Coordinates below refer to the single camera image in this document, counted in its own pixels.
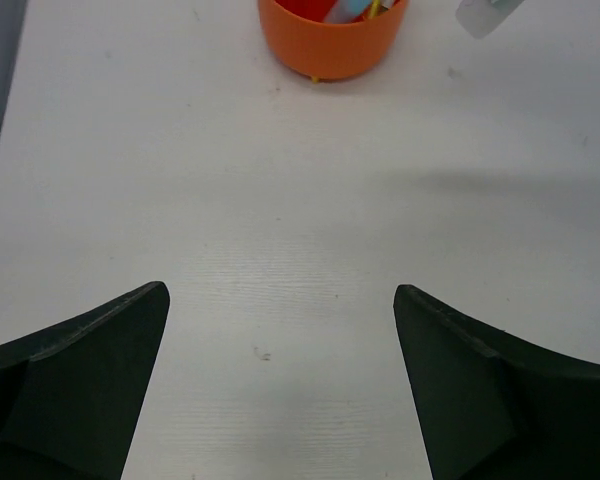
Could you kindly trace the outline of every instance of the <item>blue item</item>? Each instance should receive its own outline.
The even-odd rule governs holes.
[[[350,23],[371,5],[372,0],[338,0],[324,19],[324,23]]]

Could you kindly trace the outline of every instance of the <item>orange pen holder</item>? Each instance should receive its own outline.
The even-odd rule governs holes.
[[[374,67],[396,38],[409,0],[370,20],[322,20],[335,0],[258,0],[269,48],[289,68],[321,80],[342,80]]]

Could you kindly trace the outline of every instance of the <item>white tabletop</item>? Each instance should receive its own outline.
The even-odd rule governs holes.
[[[167,283],[125,479],[430,478],[400,283],[600,362],[600,0],[482,41],[415,0],[379,68],[317,86],[253,0],[29,3],[0,343]]]

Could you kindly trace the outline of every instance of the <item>small debris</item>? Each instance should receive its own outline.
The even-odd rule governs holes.
[[[267,93],[269,94],[269,96],[271,98],[275,98],[280,94],[281,91],[282,91],[282,88],[280,88],[280,84],[278,82],[276,82],[276,84],[272,88],[267,90]]]
[[[262,360],[263,362],[268,362],[271,360],[271,354],[270,353],[260,353],[258,347],[253,347],[253,354],[258,357],[258,359]]]
[[[447,76],[451,79],[462,78],[462,72],[460,70],[456,70],[453,67],[449,67],[447,69]]]

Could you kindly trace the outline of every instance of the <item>black plastic part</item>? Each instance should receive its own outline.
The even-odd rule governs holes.
[[[413,286],[394,310],[434,480],[600,480],[600,365]]]
[[[0,346],[0,480],[118,480],[167,312],[163,283]]]

